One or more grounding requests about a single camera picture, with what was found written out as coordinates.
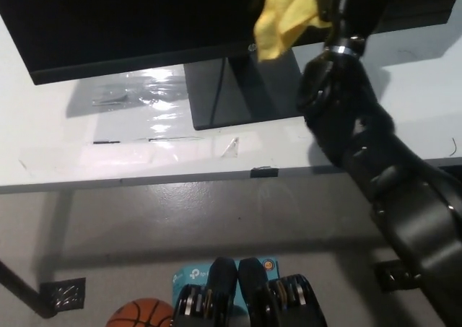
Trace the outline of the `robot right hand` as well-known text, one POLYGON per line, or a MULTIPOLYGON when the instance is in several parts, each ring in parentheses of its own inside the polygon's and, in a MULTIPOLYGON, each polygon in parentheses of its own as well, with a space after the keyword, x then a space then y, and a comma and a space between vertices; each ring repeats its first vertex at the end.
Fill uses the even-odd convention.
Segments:
POLYGON ((316 0, 320 20, 331 29, 327 51, 360 57, 367 39, 378 26, 389 0, 316 0))

